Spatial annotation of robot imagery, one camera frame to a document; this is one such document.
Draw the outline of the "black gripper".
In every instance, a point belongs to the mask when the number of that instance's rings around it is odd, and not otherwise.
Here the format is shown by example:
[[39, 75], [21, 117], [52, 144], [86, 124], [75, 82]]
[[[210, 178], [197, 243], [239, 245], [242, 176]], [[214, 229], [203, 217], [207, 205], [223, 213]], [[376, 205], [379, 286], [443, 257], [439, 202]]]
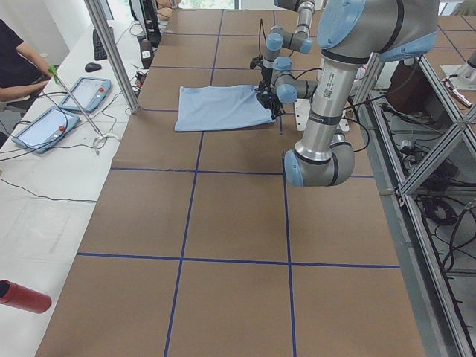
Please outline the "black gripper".
[[285, 114], [283, 110], [283, 104], [279, 101], [276, 94], [269, 92], [257, 91], [256, 99], [262, 105], [263, 108], [269, 109], [271, 112], [271, 118], [276, 120], [278, 117]]
[[273, 74], [273, 68], [261, 68], [262, 79], [260, 81], [260, 91], [269, 93], [271, 92], [271, 79]]

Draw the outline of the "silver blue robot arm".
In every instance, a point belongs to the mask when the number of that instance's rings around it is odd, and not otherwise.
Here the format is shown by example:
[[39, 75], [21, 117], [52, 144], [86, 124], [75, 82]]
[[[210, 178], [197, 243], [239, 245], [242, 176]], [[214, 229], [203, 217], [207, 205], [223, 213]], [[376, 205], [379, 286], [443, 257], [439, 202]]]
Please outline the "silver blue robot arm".
[[262, 81], [260, 90], [271, 90], [271, 77], [274, 70], [274, 61], [280, 56], [281, 48], [308, 54], [312, 49], [310, 27], [315, 13], [313, 0], [274, 0], [274, 5], [297, 13], [295, 31], [288, 32], [281, 26], [274, 26], [266, 39], [266, 51], [261, 65]]
[[317, 43], [322, 71], [317, 82], [296, 80], [282, 48], [309, 53], [313, 1], [276, 1], [294, 11], [294, 33], [274, 26], [261, 64], [257, 99], [273, 112], [298, 98], [310, 102], [303, 137], [285, 154], [288, 181], [296, 187], [335, 186], [353, 172], [355, 155], [338, 124], [358, 69], [372, 53], [383, 62], [421, 57], [437, 39], [438, 1], [329, 1], [320, 17]]

